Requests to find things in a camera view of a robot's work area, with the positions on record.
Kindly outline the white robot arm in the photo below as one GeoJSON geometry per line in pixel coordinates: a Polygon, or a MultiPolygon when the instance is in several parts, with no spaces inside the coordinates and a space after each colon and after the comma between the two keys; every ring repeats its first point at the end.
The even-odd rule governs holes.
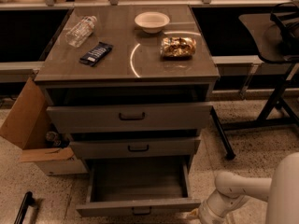
{"type": "Polygon", "coordinates": [[[265,224],[299,224],[299,153],[285,157],[271,178],[254,178],[221,172],[214,191],[187,219],[200,224],[223,224],[226,215],[249,199],[267,202],[265,224]]]}

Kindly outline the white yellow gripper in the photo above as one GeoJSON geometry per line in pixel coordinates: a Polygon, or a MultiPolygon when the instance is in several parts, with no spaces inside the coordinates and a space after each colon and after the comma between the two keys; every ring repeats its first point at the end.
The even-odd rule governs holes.
{"type": "Polygon", "coordinates": [[[223,224],[224,218],[213,213],[206,201],[203,201],[198,208],[194,208],[186,216],[188,220],[200,221],[200,224],[223,224]]]}

